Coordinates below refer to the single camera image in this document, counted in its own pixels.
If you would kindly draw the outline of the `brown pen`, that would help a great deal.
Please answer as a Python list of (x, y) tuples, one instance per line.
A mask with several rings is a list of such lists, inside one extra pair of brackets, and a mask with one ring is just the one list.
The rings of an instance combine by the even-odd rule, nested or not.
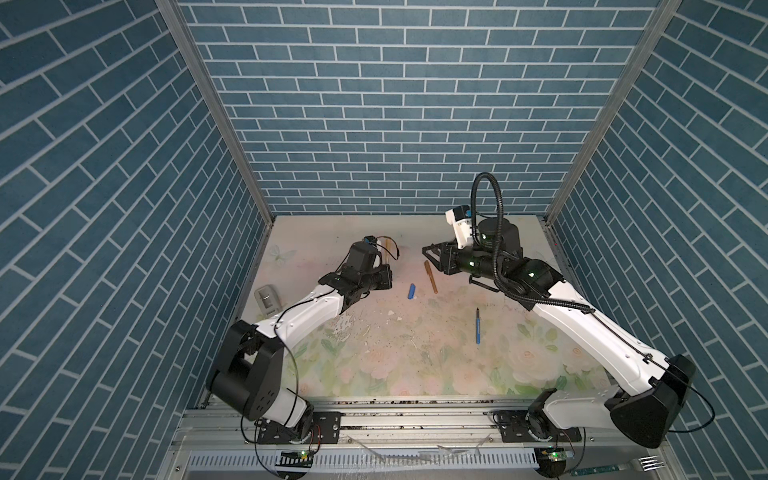
[(433, 273), (433, 270), (432, 270), (431, 262), (429, 260), (425, 260), (424, 261), (424, 268), (425, 268), (425, 271), (426, 271), (426, 275), (427, 275), (427, 277), (429, 279), (429, 282), (430, 282), (430, 285), (431, 285), (433, 293), (435, 295), (438, 295), (439, 294), (439, 290), (438, 290), (438, 287), (437, 287), (437, 284), (436, 284), (436, 281), (435, 281), (435, 277), (434, 277), (434, 273)]

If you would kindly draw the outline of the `blue pen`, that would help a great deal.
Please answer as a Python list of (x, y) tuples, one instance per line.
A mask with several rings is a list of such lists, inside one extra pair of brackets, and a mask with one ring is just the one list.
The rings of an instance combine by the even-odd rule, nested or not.
[(481, 343), (481, 315), (480, 315), (480, 309), (475, 309), (475, 319), (474, 319), (474, 331), (475, 331), (475, 343), (476, 345), (480, 345)]

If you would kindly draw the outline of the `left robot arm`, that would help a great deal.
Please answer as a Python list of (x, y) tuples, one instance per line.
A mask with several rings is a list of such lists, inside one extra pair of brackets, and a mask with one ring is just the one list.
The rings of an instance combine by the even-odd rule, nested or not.
[(376, 290), (392, 287), (391, 267), (378, 238), (353, 243), (336, 270), (318, 280), (296, 304), (251, 324), (238, 320), (227, 330), (206, 388), (243, 418), (266, 419), (296, 440), (314, 428), (314, 407), (297, 386), (282, 385), (283, 363), (295, 362), (296, 345)]

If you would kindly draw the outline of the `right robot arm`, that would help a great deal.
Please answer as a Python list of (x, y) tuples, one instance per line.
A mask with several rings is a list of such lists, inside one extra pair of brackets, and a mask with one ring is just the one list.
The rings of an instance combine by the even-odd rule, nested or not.
[(597, 360), (613, 387), (570, 394), (544, 390), (526, 422), (541, 441), (571, 428), (611, 429), (645, 448), (657, 448), (692, 391), (695, 364), (668, 357), (619, 327), (592, 306), (563, 275), (523, 254), (516, 225), (504, 218), (476, 220), (466, 206), (446, 212), (454, 239), (423, 248), (440, 272), (468, 274), (472, 284), (502, 293), (550, 322)]

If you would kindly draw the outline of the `grey stapler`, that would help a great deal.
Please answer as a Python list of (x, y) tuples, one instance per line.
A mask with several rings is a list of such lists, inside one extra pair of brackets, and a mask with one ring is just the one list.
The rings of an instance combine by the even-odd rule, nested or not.
[(271, 317), (282, 310), (279, 296), (272, 285), (258, 287), (254, 291), (254, 299), (258, 309), (265, 317)]

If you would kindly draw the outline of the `metal fork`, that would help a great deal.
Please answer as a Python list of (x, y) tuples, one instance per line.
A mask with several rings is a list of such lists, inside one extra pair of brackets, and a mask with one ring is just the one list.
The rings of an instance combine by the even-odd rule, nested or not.
[(659, 456), (645, 456), (632, 459), (629, 462), (611, 465), (602, 465), (596, 467), (585, 467), (574, 469), (570, 472), (573, 477), (582, 477), (590, 475), (599, 475), (607, 473), (616, 473), (621, 471), (635, 471), (648, 473), (666, 467), (666, 463)]

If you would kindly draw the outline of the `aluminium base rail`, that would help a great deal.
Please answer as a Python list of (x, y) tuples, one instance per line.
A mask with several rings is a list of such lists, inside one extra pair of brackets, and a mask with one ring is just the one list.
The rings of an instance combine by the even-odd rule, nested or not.
[[(212, 400), (189, 410), (161, 464), (163, 479), (680, 479), (670, 447), (578, 428), (540, 441), (519, 401), (322, 402), (315, 432), (293, 443)], [(666, 467), (573, 477), (574, 469), (659, 456)]]

